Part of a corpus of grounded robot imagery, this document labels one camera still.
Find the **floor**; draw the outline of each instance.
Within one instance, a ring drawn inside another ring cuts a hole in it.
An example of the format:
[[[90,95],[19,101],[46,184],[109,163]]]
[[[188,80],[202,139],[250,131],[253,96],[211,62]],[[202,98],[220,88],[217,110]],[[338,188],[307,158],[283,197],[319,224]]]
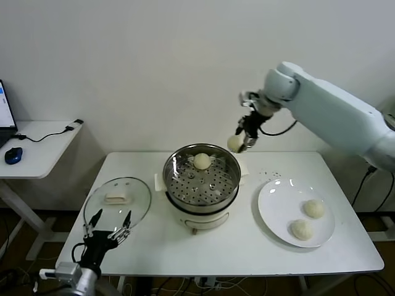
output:
[[[39,214],[42,219],[47,218],[48,214]],[[54,225],[55,231],[70,231],[75,218],[77,217],[77,213],[57,213],[59,217],[56,224]],[[10,210],[0,210],[0,245],[2,245],[7,238],[6,226],[4,224],[5,219],[9,231],[12,231],[12,228],[18,223],[18,216]],[[384,229],[381,221],[378,218],[366,218],[363,219],[363,224],[368,231],[380,231]],[[25,261],[25,256],[33,243],[36,237],[36,233],[32,230],[28,225],[24,224],[20,232],[14,241],[10,244],[6,256],[4,257],[2,263],[0,263],[0,273],[6,269],[14,268],[17,270],[19,277],[18,284],[29,282],[29,276],[23,278],[25,272],[28,274],[34,274],[38,272],[41,268],[53,268],[56,262],[56,258],[62,249],[62,244],[46,244],[44,245],[42,251],[39,254],[39,259],[36,261]],[[395,242],[385,242],[385,243],[377,243],[377,249],[379,250],[381,256],[385,261],[385,269],[379,273],[379,275],[384,278],[389,285],[393,289],[395,289]],[[314,285],[321,277],[320,276],[309,276],[308,283],[310,285]],[[338,285],[334,289],[327,292],[325,295],[347,295],[347,296],[385,296],[392,295],[387,293],[384,288],[382,288],[379,284],[377,284],[371,277],[360,277],[356,282],[357,290],[359,294],[356,292],[354,288],[354,279],[356,276],[350,277],[348,280],[344,281],[342,284]],[[2,291],[2,287],[5,283],[4,277],[0,278],[0,295],[32,295],[31,287],[29,285],[14,287],[11,290]],[[117,286],[118,278],[117,277],[104,277],[105,280],[108,280],[113,286]],[[158,288],[166,278],[154,278],[153,287]],[[238,282],[240,279],[229,279],[223,278],[221,281],[229,281]],[[174,278],[166,282],[163,286],[166,290],[177,290],[180,288],[181,284],[184,281],[184,285],[181,291],[184,291],[185,288],[188,287],[186,293],[184,295],[200,295],[202,290],[191,282],[189,285],[189,281],[187,279]],[[135,288],[136,278],[128,277],[126,282],[130,283]],[[56,281],[41,281],[39,284],[39,292],[47,291],[49,289],[53,289],[58,286]],[[231,286],[230,284],[223,284],[224,287]],[[242,289],[244,289],[250,296],[261,296],[264,294],[265,296],[297,296],[300,295],[301,289],[299,286],[298,278],[296,277],[254,277],[245,279],[239,285]],[[155,295],[157,290],[152,290],[151,294]],[[161,290],[159,292],[159,296],[172,296],[174,295],[174,291],[165,291]],[[125,286],[124,295],[134,295],[130,294],[130,285]],[[232,295],[245,295],[243,291],[234,286],[231,289],[223,289],[220,291],[209,291],[204,290],[204,295],[206,296],[232,296]]]

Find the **white table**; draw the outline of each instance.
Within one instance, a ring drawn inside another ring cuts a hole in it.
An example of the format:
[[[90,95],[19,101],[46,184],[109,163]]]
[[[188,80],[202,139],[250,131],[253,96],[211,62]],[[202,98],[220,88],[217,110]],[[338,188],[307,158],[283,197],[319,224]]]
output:
[[[130,237],[105,256],[102,273],[111,276],[289,276],[378,271],[383,260],[321,156],[316,152],[248,152],[240,155],[250,175],[241,186],[228,221],[219,228],[191,231],[175,221],[170,203],[154,190],[168,152],[121,152],[107,156],[91,192],[108,180],[134,176],[152,191],[152,205]],[[257,196],[274,173],[314,185],[331,207],[333,237],[316,249],[284,243],[257,213]],[[72,261],[72,247],[83,238],[80,212],[58,258]],[[318,295],[345,277],[306,291]]]
[[[58,133],[71,124],[72,121],[20,121],[17,122],[18,133],[26,134],[32,139],[39,139],[49,133]],[[50,136],[42,142],[31,142],[27,139],[11,139],[0,149],[0,180],[2,179],[41,179],[46,177],[54,168],[63,152],[69,146],[81,126],[64,134]],[[22,147],[22,160],[15,165],[4,161],[4,154],[12,147]],[[45,242],[65,242],[67,232],[53,232],[55,218],[45,222],[4,182],[0,181],[0,198],[18,215],[21,220],[10,233],[9,244],[17,235],[24,222],[27,222],[38,237],[27,254],[26,260],[34,260]],[[6,245],[0,249],[0,255],[5,252]]]

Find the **stainless steel pot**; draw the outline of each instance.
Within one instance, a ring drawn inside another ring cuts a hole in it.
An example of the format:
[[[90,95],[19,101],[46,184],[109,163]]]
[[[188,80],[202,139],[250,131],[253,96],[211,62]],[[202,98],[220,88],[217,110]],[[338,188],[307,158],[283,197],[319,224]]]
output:
[[[194,156],[199,153],[211,159],[206,170],[193,165]],[[212,144],[178,149],[167,159],[163,170],[169,201],[192,215],[212,215],[226,209],[236,198],[240,177],[240,166],[234,156]]]

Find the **laptop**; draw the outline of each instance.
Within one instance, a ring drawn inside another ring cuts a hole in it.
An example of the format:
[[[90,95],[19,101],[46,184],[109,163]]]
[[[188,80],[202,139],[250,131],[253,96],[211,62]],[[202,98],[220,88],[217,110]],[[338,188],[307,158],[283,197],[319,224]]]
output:
[[[0,147],[2,147],[18,131],[8,103],[6,90],[0,80]]]

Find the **computer mouse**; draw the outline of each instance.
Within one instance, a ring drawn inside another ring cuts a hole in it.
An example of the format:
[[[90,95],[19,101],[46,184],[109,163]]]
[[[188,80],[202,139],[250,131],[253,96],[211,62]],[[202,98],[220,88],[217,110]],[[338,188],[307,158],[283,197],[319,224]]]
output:
[[[4,160],[9,165],[15,165],[22,159],[22,148],[13,147],[4,154]]]

